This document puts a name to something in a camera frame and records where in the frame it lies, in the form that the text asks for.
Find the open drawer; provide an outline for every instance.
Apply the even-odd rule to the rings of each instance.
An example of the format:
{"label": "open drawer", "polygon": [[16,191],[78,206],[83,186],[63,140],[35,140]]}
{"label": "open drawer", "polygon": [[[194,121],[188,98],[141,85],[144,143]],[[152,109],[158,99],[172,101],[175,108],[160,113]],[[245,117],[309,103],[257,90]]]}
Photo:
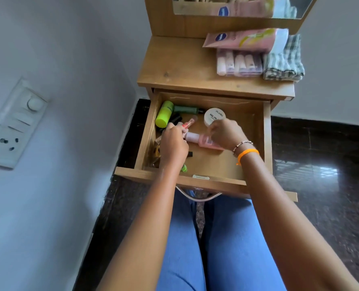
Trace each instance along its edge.
{"label": "open drawer", "polygon": [[[210,95],[170,93],[155,89],[142,141],[139,147],[135,168],[116,167],[115,174],[139,182],[151,182],[157,169],[151,167],[153,162],[154,141],[160,136],[156,131],[155,118],[162,103],[169,100],[174,105],[222,109],[226,117],[235,120],[243,129],[249,140],[254,142],[267,168],[272,172],[271,149],[271,117],[270,102],[261,100],[246,100],[243,98],[215,97]],[[181,114],[183,122],[193,115]],[[198,121],[190,127],[193,133],[205,133],[203,114],[198,115]],[[198,144],[189,143],[189,151],[193,157],[186,159],[187,172],[180,173],[177,179],[179,187],[221,192],[235,197],[249,198],[247,186],[237,159],[231,151],[219,151],[202,148]],[[290,199],[297,201],[297,194],[286,192]]]}

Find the drawer handle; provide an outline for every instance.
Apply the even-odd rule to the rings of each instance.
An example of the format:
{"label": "drawer handle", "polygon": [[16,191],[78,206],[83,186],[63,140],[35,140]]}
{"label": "drawer handle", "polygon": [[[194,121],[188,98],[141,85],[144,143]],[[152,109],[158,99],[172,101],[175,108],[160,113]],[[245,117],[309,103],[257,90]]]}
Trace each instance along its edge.
{"label": "drawer handle", "polygon": [[186,194],[182,189],[180,189],[178,186],[176,186],[176,189],[178,191],[180,191],[183,195],[185,195],[187,198],[189,198],[190,200],[193,200],[195,202],[205,202],[205,201],[209,201],[209,200],[212,200],[214,198],[216,198],[217,196],[220,196],[222,193],[216,193],[216,194],[213,194],[212,196],[209,196],[209,197],[206,197],[206,198],[197,198],[197,197],[193,197],[193,196],[190,196],[188,194]]}

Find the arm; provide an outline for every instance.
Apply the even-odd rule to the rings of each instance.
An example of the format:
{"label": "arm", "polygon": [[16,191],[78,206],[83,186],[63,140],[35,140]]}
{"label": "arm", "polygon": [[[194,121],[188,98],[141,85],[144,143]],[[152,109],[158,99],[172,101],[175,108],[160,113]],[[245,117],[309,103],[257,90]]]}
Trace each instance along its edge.
{"label": "arm", "polygon": [[[235,121],[215,121],[212,140],[228,150],[247,140]],[[236,156],[249,143],[240,145]],[[333,249],[285,194],[261,157],[247,153],[241,167],[264,239],[288,290],[359,290]]]}
{"label": "arm", "polygon": [[177,177],[188,151],[181,127],[169,123],[160,145],[157,177],[98,290],[155,290],[166,250]]}

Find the plastic packet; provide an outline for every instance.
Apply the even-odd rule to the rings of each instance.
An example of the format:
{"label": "plastic packet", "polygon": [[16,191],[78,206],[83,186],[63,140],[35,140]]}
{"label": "plastic packet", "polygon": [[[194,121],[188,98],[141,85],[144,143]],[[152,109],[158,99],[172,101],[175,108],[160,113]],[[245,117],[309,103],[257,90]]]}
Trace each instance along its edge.
{"label": "plastic packet", "polygon": [[263,72],[262,58],[258,53],[217,49],[219,76],[255,77]]}

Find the dark marble floor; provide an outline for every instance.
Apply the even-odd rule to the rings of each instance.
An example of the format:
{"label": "dark marble floor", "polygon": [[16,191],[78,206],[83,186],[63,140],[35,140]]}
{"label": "dark marble floor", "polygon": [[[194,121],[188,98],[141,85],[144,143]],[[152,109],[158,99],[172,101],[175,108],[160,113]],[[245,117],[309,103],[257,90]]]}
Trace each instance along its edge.
{"label": "dark marble floor", "polygon": [[[138,103],[119,166],[134,165],[146,105]],[[359,127],[272,117],[272,142],[277,180],[298,192],[298,207],[359,281]],[[96,288],[147,191],[148,185],[113,177],[75,290]]]}

